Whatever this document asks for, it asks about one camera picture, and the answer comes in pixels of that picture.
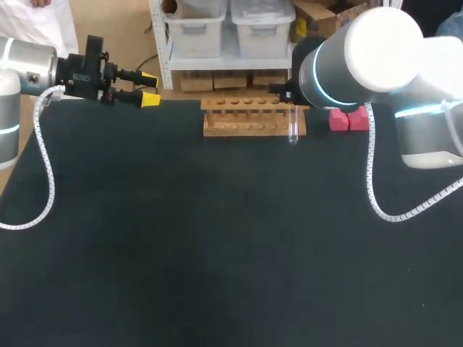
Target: wooden block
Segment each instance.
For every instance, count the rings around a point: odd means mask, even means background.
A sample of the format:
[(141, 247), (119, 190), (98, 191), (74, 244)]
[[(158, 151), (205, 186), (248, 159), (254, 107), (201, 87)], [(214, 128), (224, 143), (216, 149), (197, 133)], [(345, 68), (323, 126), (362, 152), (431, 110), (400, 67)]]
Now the wooden block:
[(180, 81), (183, 92), (207, 92), (213, 90), (211, 71), (184, 71)]
[(253, 85), (282, 85), (286, 83), (286, 70), (255, 70), (252, 76)]
[(355, 112), (348, 113), (350, 130), (354, 132), (367, 132), (370, 128), (368, 113), (364, 106), (360, 106)]
[(349, 130), (349, 118), (341, 110), (331, 110), (329, 122), (332, 132), (346, 132)]
[(246, 88), (247, 73), (245, 71), (215, 71), (214, 88)]
[[(205, 137), (288, 136), (291, 117), (296, 106), (280, 103), (278, 98), (204, 98), (203, 134)], [(298, 135), (307, 133), (304, 110), (298, 106)]]

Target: black mat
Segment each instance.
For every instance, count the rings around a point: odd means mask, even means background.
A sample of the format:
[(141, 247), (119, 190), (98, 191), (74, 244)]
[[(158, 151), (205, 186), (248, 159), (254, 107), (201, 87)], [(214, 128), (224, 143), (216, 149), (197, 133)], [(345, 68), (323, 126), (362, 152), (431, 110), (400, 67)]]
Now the black mat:
[[(375, 186), (400, 213), (459, 178), (400, 161), (376, 108)], [(463, 344), (463, 192), (407, 223), (367, 201), (367, 135), (204, 139), (197, 102), (52, 105), (56, 204), (0, 232), (0, 346)], [(32, 139), (0, 220), (42, 210)]]

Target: white shelf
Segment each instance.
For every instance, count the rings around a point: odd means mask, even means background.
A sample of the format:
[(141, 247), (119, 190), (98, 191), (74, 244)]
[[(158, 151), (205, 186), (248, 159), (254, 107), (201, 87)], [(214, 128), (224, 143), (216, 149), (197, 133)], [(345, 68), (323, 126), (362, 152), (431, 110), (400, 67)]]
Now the white shelf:
[(170, 70), (269, 70), (291, 69), (292, 49), (294, 45), (288, 44), (288, 54), (282, 59), (242, 59), (239, 55), (238, 34), (236, 27), (225, 23), (222, 27), (220, 58), (187, 59), (180, 58), (169, 40), (168, 47), (172, 46), (168, 62)]

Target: wooden test tube rack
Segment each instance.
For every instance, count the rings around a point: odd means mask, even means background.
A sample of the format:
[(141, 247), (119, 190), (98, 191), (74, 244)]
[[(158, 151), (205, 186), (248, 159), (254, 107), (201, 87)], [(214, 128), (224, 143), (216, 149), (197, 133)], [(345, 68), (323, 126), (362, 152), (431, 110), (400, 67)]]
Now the wooden test tube rack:
[[(298, 135), (307, 133), (304, 110), (297, 107)], [(203, 134), (205, 137), (228, 136), (288, 136), (296, 106), (280, 103), (278, 98), (204, 98)]]

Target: cardboard box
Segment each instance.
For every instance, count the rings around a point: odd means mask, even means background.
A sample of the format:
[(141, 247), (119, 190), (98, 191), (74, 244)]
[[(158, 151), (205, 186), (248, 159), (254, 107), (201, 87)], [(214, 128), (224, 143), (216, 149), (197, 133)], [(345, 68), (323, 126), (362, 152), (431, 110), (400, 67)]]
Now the cardboard box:
[(213, 90), (212, 71), (183, 71), (180, 87), (187, 93)]
[(293, 0), (296, 22), (291, 39), (299, 43), (307, 36), (329, 38), (343, 25), (370, 8), (368, 0)]
[(246, 71), (214, 71), (213, 76), (214, 89), (247, 87)]
[(287, 76), (287, 70), (255, 70), (252, 74), (252, 85), (261, 87), (283, 85), (286, 83)]

